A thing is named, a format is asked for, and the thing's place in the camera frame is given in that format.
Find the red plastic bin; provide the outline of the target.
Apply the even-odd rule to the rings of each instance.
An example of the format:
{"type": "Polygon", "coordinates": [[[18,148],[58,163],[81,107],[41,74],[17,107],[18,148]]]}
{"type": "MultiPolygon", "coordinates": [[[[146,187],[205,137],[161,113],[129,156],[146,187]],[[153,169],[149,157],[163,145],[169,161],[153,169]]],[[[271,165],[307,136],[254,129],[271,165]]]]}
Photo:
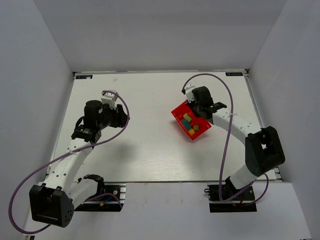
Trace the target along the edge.
{"type": "Polygon", "coordinates": [[[186,133],[186,135],[191,139],[191,140],[195,140],[197,139],[200,135],[202,135],[204,132],[206,132],[208,129],[211,128],[210,123],[201,118],[201,117],[196,117],[195,114],[193,113],[192,109],[190,108],[190,106],[188,105],[188,101],[185,100],[184,102],[182,102],[180,105],[178,105],[175,109],[173,109],[171,111],[171,114],[173,115],[173,117],[175,118],[175,120],[178,122],[178,124],[180,125],[180,127],[182,128],[182,130],[186,133]],[[191,118],[192,121],[189,122],[192,129],[194,125],[199,125],[199,130],[194,130],[195,134],[190,135],[188,133],[188,131],[186,131],[186,129],[183,127],[181,121],[184,119],[183,115],[184,114],[188,114],[191,118]]]}

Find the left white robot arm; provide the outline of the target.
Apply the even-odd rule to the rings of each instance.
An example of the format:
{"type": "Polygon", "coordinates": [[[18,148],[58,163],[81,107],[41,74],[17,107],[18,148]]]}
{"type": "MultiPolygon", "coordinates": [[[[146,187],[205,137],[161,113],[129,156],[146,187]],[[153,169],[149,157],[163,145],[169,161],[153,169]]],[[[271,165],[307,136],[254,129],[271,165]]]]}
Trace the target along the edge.
{"type": "Polygon", "coordinates": [[[42,182],[29,191],[31,217],[34,221],[65,228],[75,209],[86,200],[105,192],[104,179],[97,174],[87,174],[73,181],[107,127],[124,128],[128,120],[121,104],[108,104],[99,100],[87,101],[84,115],[80,117],[71,135],[67,156],[42,182]]]}

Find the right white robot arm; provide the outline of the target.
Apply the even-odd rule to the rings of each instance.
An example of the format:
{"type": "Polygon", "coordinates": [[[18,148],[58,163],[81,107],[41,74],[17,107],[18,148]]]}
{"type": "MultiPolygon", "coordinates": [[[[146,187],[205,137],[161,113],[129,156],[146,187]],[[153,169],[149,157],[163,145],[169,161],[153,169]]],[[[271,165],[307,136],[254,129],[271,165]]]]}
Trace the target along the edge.
{"type": "Polygon", "coordinates": [[[188,105],[196,117],[227,132],[238,139],[245,148],[245,163],[219,186],[219,198],[229,201],[253,183],[257,178],[285,162],[285,154],[277,130],[268,126],[261,128],[232,113],[221,102],[214,102],[207,87],[185,87],[188,105]]]}

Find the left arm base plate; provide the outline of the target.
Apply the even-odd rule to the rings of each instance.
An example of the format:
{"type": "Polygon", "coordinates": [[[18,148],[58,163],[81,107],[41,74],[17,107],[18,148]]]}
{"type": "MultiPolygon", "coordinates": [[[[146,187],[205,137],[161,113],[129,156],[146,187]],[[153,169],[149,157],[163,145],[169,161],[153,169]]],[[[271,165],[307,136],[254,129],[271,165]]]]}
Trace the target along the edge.
{"type": "Polygon", "coordinates": [[[105,183],[104,190],[93,200],[79,205],[76,212],[118,213],[122,210],[126,197],[125,183],[105,183]]]}

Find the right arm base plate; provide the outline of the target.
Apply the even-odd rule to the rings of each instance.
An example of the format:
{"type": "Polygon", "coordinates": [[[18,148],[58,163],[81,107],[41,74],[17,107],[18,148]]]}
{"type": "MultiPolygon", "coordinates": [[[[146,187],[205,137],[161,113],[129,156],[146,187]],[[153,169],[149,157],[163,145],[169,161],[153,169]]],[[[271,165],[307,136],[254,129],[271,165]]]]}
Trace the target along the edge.
{"type": "Polygon", "coordinates": [[[220,201],[219,185],[210,184],[204,189],[208,196],[210,213],[254,213],[257,212],[253,187],[250,186],[242,194],[231,201],[220,201]]]}

